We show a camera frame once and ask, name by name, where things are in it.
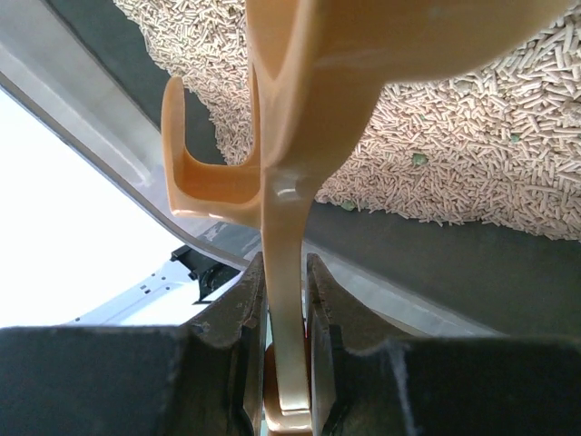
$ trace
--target green clump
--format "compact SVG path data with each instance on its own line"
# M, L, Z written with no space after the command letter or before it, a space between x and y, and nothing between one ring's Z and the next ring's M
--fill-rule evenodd
M352 202L352 201L350 201L350 200L347 200L347 201L345 201L345 202L343 202L343 203L341 204L341 207L342 207L343 209L345 209L346 211L349 211L349 212L351 212L351 211L352 211L352 210L354 210L354 209L355 209L357 206L355 205L355 203L354 203L354 202Z
M416 166L425 165L428 163L428 157L422 153L414 153L413 156L411 156L411 162Z

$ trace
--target black mechanical part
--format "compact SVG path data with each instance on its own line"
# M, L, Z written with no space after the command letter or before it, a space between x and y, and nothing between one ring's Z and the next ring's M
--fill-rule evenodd
M0 434L260 434L261 256L180 327L0 331Z
M198 281L200 298L194 304L204 303L202 300L240 273L239 270L204 256L187 245L172 253L172 262L176 261L190 270L192 280Z
M579 341L411 338L307 269L314 434L581 434Z

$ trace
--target orange plastic object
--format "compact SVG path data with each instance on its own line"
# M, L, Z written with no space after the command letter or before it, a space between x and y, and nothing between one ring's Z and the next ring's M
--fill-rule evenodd
M172 211L261 229L281 412L273 434L310 429L302 235L315 193L351 154L381 87L476 68L533 35L568 4L246 0L255 144L238 166L199 163L187 153L182 83L168 83L162 138Z

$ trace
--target plastic scoop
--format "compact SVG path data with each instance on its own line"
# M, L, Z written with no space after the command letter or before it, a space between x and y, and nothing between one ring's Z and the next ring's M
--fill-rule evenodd
M474 69L526 40L568 5L247 0L255 144L239 166L207 165L187 153L182 85L175 78L168 83L162 137L172 211L261 229L278 384L278 394L265 390L271 433L310 431L302 235L315 193L351 154L381 87Z

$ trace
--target tan plastic handle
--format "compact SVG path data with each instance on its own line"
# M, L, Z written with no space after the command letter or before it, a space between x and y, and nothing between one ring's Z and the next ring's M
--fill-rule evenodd
M315 193L349 157L381 87L474 69L533 35L568 5L568 0L247 0L255 148L240 166L205 165L186 152L181 83L170 81L162 136L173 212L261 228L280 404L273 433L310 425L300 243Z

